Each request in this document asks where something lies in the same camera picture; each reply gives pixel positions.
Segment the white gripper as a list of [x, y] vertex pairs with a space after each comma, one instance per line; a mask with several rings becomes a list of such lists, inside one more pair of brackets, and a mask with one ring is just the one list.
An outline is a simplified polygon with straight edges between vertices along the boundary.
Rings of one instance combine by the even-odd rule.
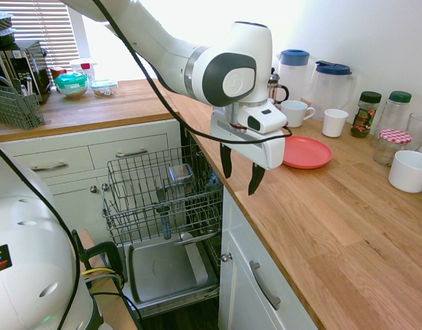
[[253, 162], [248, 195], [256, 192], [264, 177], [265, 169], [273, 169], [282, 164], [285, 138], [280, 129], [266, 134], [251, 129], [237, 131], [225, 119], [223, 110], [214, 110], [210, 121], [210, 135], [232, 141], [232, 143], [220, 143], [221, 164], [225, 178], [230, 178], [232, 174], [232, 150]]

